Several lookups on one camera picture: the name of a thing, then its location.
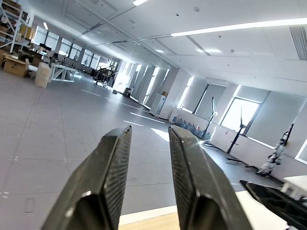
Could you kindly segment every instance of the air vent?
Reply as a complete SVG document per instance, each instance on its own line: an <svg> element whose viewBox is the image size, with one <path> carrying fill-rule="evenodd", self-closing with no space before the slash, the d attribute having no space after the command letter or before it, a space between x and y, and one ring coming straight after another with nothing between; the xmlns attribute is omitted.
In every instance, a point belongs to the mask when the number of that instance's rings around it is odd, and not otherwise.
<svg viewBox="0 0 307 230"><path fill-rule="evenodd" d="M298 54L298 58L307 61L307 37L304 26L290 26L291 36Z"/></svg>

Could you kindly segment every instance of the white table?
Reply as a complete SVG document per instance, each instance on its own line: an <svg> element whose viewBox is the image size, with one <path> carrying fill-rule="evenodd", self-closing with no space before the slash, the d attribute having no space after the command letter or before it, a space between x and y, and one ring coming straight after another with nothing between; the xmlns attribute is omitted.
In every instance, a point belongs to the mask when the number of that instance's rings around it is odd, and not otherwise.
<svg viewBox="0 0 307 230"><path fill-rule="evenodd" d="M307 196L307 175L285 177L284 182L285 184L281 189L283 193L285 193L288 188L291 188L293 191L290 196L293 199L299 199L301 196Z"/></svg>

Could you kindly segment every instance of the wooden surface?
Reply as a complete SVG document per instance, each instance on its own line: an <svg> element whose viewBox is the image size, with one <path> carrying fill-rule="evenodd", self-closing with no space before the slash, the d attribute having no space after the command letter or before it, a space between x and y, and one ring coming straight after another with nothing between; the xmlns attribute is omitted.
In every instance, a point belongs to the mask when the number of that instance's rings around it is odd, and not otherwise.
<svg viewBox="0 0 307 230"><path fill-rule="evenodd" d="M254 200L247 191L236 193L254 230L285 230L286 222ZM176 206L120 217L119 230L179 230Z"/></svg>
<svg viewBox="0 0 307 230"><path fill-rule="evenodd" d="M119 230L180 230L177 212L122 225Z"/></svg>

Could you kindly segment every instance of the floor marking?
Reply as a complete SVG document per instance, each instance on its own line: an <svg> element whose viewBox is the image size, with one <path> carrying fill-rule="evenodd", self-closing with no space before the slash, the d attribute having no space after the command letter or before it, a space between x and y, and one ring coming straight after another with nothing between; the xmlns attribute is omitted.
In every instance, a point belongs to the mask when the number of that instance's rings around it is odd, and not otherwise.
<svg viewBox="0 0 307 230"><path fill-rule="evenodd" d="M125 106L129 106L129 107L131 107L131 108L141 110L140 108L134 107L134 106L132 106L132 105L125 104L125 103L123 103L123 102L117 102L117 101L114 101L114 100L112 100L111 98L108 98L108 97L105 97L105 98L108 99L108 100L111 100L111 101L113 101L113 102L116 102L117 104L123 104L123 105L125 105Z"/></svg>
<svg viewBox="0 0 307 230"><path fill-rule="evenodd" d="M141 110L140 108L134 107L134 106L132 106L132 105L128 105L128 104L125 104L125 103L122 103L122 102L121 102L121 104L124 104L124 105L126 105L126 106L129 106L129 107L131 107L131 108L135 108L135 109Z"/></svg>
<svg viewBox="0 0 307 230"><path fill-rule="evenodd" d="M134 125L137 125L137 126L142 126L140 124L136 124L136 123L133 123L133 122L130 122L130 121L124 121L124 122L130 123L130 124L134 124Z"/></svg>
<svg viewBox="0 0 307 230"><path fill-rule="evenodd" d="M84 89L81 89L81 91L89 93L89 94L92 94L92 95L95 95L95 96L98 96L98 97L101 97L101 95L99 95L97 93L93 93L93 92L90 92L90 91L87 91L87 90L84 90Z"/></svg>
<svg viewBox="0 0 307 230"><path fill-rule="evenodd" d="M144 117L144 118L149 119L149 120L152 120L152 121L160 122L160 123L162 123L162 124L165 124L165 123L164 123L164 122L162 122L162 121L157 121L157 120L151 119L151 118L146 117L146 116L142 116L142 115L135 114L135 113L131 113L131 114L132 114L132 115L136 115L136 116L140 116L140 117Z"/></svg>

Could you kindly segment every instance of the cardboard box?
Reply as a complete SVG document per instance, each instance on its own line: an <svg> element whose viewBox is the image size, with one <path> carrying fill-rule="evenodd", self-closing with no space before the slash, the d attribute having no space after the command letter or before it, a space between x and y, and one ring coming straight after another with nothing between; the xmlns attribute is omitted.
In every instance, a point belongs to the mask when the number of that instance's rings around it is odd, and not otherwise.
<svg viewBox="0 0 307 230"><path fill-rule="evenodd" d="M7 56L5 58L4 71L23 78L27 74L28 66L29 60L27 59L26 61L21 61Z"/></svg>
<svg viewBox="0 0 307 230"><path fill-rule="evenodd" d="M4 5L4 4L2 4L2 6L3 6L3 8L4 8L6 11L8 11L8 12L14 14L14 15L16 15L16 17L19 17L20 11L18 11L18 10L16 10L16 9L13 9L12 7L7 6L7 5Z"/></svg>
<svg viewBox="0 0 307 230"><path fill-rule="evenodd" d="M5 53L5 50L0 49L0 67L2 66L2 63L4 60L4 53Z"/></svg>
<svg viewBox="0 0 307 230"><path fill-rule="evenodd" d="M7 4L10 4L13 7L21 9L21 5L18 4L17 2L14 2L14 1L11 1L11 0L3 0L3 1L6 2Z"/></svg>
<svg viewBox="0 0 307 230"><path fill-rule="evenodd" d="M24 36L28 40L31 40L34 36L34 30L32 30L31 27L27 27L26 25L22 25L20 27L19 32L22 34L22 36Z"/></svg>
<svg viewBox="0 0 307 230"><path fill-rule="evenodd" d="M39 63L42 62L42 57L38 58L38 57L34 57L33 58L33 61L31 63L32 66L35 66L35 67L38 67L39 66Z"/></svg>
<svg viewBox="0 0 307 230"><path fill-rule="evenodd" d="M5 26L3 26L3 25L0 25L0 31L3 31L3 32L7 33L8 30L9 30L8 27L5 27Z"/></svg>
<svg viewBox="0 0 307 230"><path fill-rule="evenodd" d="M167 96L168 96L168 93L165 92L165 91L163 91L163 92L162 92L162 95L163 95L164 97L167 97Z"/></svg>

